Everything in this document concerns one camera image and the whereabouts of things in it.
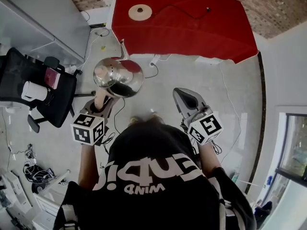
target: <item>sleeve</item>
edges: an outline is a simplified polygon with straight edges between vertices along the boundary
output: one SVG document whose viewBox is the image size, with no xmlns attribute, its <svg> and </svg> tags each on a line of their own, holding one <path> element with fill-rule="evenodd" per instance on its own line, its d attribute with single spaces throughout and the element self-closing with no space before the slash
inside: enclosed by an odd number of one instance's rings
<svg viewBox="0 0 307 230">
<path fill-rule="evenodd" d="M 61 229 L 66 223 L 62 205 L 73 205 L 75 214 L 77 214 L 78 209 L 83 207 L 83 202 L 88 194 L 88 190 L 81 188 L 75 182 L 69 182 L 64 200 L 55 219 L 53 230 Z"/>
<path fill-rule="evenodd" d="M 256 220 L 253 211 L 246 200 L 244 194 L 236 186 L 236 184 L 226 175 L 223 168 L 217 168 L 213 171 L 212 176 L 218 181 L 224 200 L 231 202 L 233 208 L 235 208 L 241 215 L 245 229 L 255 230 Z"/>
</svg>

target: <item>white box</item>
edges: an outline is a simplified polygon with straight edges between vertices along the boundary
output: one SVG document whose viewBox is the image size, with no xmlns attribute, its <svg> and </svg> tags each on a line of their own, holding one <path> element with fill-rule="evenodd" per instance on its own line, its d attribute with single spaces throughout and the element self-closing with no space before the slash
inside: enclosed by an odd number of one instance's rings
<svg viewBox="0 0 307 230">
<path fill-rule="evenodd" d="M 105 133 L 105 119 L 80 113 L 71 124 L 71 133 L 74 141 L 94 145 Z"/>
<path fill-rule="evenodd" d="M 23 213 L 27 213 L 32 208 L 32 205 L 24 192 L 19 178 L 12 172 L 8 172 L 3 176 L 3 181 L 6 186 L 4 193 L 8 200 L 15 204 Z"/>
<path fill-rule="evenodd" d="M 52 230 L 56 217 L 46 211 L 41 211 L 32 220 L 36 230 Z"/>
<path fill-rule="evenodd" d="M 211 113 L 205 117 L 192 122 L 188 129 L 188 134 L 193 136 L 201 145 L 217 138 L 224 130 L 218 115 Z"/>
</svg>

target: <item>white cup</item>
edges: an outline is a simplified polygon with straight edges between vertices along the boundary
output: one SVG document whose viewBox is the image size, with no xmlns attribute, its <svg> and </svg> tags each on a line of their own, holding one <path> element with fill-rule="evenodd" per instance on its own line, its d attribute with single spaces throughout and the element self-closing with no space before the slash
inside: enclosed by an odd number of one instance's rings
<svg viewBox="0 0 307 230">
<path fill-rule="evenodd" d="M 27 81 L 24 83 L 21 98 L 26 101 L 40 100 L 43 101 L 47 97 L 48 90 L 46 87 Z"/>
</svg>

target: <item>kettle spout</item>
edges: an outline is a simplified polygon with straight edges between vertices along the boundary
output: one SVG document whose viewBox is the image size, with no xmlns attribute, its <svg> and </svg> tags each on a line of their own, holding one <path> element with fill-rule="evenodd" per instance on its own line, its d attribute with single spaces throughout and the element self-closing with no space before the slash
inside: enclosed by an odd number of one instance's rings
<svg viewBox="0 0 307 230">
<path fill-rule="evenodd" d="M 122 39 L 121 42 L 120 42 L 120 50 L 121 50 L 121 57 L 118 60 L 127 60 L 127 59 L 129 59 L 129 54 L 128 54 L 128 51 L 127 51 L 127 49 L 125 47 L 124 39 Z"/>
</svg>

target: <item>roll of tape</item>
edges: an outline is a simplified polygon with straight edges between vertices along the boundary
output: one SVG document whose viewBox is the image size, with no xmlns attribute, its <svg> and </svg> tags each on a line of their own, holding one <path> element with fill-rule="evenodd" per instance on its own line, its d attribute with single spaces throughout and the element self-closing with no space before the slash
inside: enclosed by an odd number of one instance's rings
<svg viewBox="0 0 307 230">
<path fill-rule="evenodd" d="M 145 21 L 152 15 L 152 9 L 145 4 L 137 4 L 129 9 L 129 17 L 135 21 Z"/>
</svg>

